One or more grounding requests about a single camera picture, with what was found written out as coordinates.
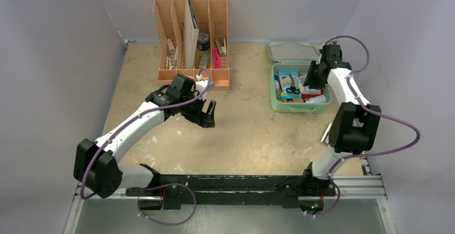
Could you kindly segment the black handled scissors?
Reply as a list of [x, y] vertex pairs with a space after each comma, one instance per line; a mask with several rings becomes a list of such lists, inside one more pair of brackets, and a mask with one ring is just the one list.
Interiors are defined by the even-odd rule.
[[296, 79], [289, 74], [290, 86], [285, 89], [288, 94], [300, 94], [300, 89], [296, 85]]

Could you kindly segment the mint green case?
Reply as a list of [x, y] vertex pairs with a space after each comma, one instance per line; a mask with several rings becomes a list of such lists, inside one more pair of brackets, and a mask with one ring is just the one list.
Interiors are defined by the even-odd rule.
[[326, 103], [283, 103], [276, 99], [274, 74], [280, 71], [306, 71], [310, 64], [319, 57], [318, 46], [305, 42], [270, 42], [267, 53], [275, 62], [269, 75], [270, 103], [273, 110], [282, 113], [314, 114], [324, 112], [332, 102], [332, 92], [329, 86], [322, 89]]

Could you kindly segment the small white bottle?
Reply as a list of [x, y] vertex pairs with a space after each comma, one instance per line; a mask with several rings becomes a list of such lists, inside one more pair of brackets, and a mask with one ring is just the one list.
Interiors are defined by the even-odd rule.
[[315, 104], [321, 104], [321, 103], [326, 103], [327, 98], [324, 95], [319, 95], [311, 98], [305, 99], [306, 103], [315, 103]]

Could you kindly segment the red zipper pouch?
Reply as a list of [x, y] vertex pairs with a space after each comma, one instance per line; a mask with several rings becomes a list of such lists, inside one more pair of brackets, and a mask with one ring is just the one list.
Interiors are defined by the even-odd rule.
[[310, 99], [310, 98], [318, 97], [318, 96], [321, 96], [321, 95], [322, 94], [302, 94], [302, 98], [303, 99]]

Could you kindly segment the blue cotton swab bag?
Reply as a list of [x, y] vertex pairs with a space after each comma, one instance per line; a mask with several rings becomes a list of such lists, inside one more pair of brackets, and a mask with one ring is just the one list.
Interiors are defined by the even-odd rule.
[[285, 89], [290, 86], [289, 74], [292, 74], [292, 76], [296, 79], [296, 85], [299, 88], [298, 71], [280, 71], [278, 73], [278, 75], [280, 78], [280, 83], [281, 83], [281, 88], [282, 88], [281, 98], [282, 99], [290, 99], [290, 98], [301, 99], [302, 98], [301, 93], [300, 94], [288, 94], [285, 91]]

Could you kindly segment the clear bag blue packets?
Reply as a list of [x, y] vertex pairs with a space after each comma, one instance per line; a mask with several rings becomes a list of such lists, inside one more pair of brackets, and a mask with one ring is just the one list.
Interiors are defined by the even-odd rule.
[[309, 94], [309, 95], [321, 95], [322, 94], [321, 89], [313, 89], [313, 88], [309, 87], [308, 85], [307, 86], [304, 85], [306, 76], [307, 76], [306, 71], [298, 72], [300, 93]]

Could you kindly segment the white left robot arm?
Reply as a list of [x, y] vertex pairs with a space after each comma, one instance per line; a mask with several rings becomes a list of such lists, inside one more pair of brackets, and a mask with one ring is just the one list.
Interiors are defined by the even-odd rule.
[[211, 100], [203, 110], [215, 82], [204, 79], [204, 72], [207, 69], [200, 70], [195, 78], [175, 75], [170, 84], [151, 92], [117, 127], [94, 141], [85, 138], [78, 144], [74, 178], [80, 182], [83, 200], [95, 195], [107, 198], [122, 188], [138, 188], [147, 196], [158, 193], [160, 181], [154, 178], [151, 167], [121, 168], [119, 162], [145, 134], [177, 114], [202, 128], [215, 126], [216, 102]]

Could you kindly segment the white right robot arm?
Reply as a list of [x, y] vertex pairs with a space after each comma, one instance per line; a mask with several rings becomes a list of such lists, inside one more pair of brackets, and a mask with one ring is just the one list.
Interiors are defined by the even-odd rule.
[[323, 156], [311, 164], [312, 174], [301, 180], [302, 190], [309, 195], [322, 188], [321, 180], [328, 180], [353, 155], [369, 151], [374, 143], [381, 109], [363, 98], [353, 78], [348, 62], [342, 59], [340, 45], [329, 43], [320, 49], [320, 57], [312, 61], [304, 86], [323, 89], [329, 85], [339, 109], [329, 131], [329, 145]]

